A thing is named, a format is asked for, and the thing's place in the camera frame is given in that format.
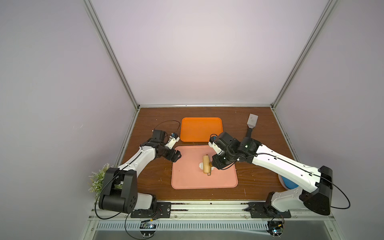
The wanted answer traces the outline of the pink silicone mat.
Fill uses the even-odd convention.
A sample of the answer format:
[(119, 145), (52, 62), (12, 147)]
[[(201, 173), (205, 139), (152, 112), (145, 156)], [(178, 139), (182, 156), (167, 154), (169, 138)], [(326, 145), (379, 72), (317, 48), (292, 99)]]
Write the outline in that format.
[(215, 151), (209, 146), (178, 146), (182, 157), (172, 167), (171, 185), (176, 190), (234, 188), (238, 185), (235, 166), (226, 170), (214, 168), (210, 176), (199, 168), (203, 156), (210, 160)]

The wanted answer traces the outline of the white dough lump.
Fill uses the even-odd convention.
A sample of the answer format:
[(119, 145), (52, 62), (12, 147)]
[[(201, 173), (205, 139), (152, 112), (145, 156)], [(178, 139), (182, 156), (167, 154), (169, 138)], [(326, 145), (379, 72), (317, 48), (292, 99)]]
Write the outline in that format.
[(199, 163), (199, 168), (207, 174), (208, 172), (211, 172), (215, 167), (212, 165), (212, 163), (204, 164), (203, 162)]

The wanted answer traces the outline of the wooden rolling pin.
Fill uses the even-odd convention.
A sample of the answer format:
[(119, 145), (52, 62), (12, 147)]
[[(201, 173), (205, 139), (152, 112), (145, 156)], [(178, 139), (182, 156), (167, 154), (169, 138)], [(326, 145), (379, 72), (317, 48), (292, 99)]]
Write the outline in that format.
[(210, 156), (209, 155), (204, 155), (203, 156), (203, 172), (207, 176), (211, 175), (212, 165), (211, 165), (211, 161), (210, 161)]

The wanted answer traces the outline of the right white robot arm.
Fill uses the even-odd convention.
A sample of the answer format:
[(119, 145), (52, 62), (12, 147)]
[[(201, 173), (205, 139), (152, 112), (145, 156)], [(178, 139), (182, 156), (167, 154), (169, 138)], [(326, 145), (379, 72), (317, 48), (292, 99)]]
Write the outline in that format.
[(319, 215), (330, 215), (333, 193), (332, 169), (299, 163), (251, 137), (238, 141), (226, 132), (218, 136), (212, 135), (209, 146), (215, 151), (212, 165), (218, 170), (223, 170), (233, 163), (245, 162), (268, 169), (297, 184), (292, 190), (269, 193), (264, 206), (269, 215), (303, 208)]

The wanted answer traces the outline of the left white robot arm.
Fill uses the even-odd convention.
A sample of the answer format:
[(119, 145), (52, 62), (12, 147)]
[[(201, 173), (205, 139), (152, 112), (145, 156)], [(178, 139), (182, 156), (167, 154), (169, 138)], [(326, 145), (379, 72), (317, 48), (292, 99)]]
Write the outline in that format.
[(131, 214), (137, 218), (153, 218), (158, 213), (156, 196), (138, 191), (138, 177), (144, 168), (157, 158), (173, 163), (181, 158), (174, 145), (180, 140), (172, 133), (165, 142), (166, 132), (153, 130), (151, 138), (140, 145), (139, 150), (124, 164), (108, 168), (97, 197), (101, 210)]

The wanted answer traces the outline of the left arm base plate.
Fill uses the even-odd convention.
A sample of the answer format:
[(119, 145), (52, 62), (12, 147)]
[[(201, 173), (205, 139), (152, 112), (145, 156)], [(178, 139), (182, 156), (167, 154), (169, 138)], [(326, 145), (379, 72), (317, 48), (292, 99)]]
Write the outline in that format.
[(141, 218), (141, 219), (162, 219), (170, 218), (171, 216), (172, 203), (171, 202), (156, 202), (151, 205), (149, 209), (146, 210), (134, 210), (131, 214), (131, 218)]

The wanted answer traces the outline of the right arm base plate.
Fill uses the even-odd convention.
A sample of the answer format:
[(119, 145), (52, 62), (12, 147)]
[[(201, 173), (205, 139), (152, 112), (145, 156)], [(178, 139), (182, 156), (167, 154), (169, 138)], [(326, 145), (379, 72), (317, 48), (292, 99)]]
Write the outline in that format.
[(256, 218), (281, 218), (283, 217), (284, 219), (291, 218), (292, 215), (290, 211), (285, 211), (285, 212), (279, 212), (278, 210), (274, 209), (272, 206), (266, 204), (266, 203), (261, 203), (261, 202), (249, 202), (248, 207), (244, 209), (245, 212), (249, 212), (251, 215), (251, 218), (256, 219)]

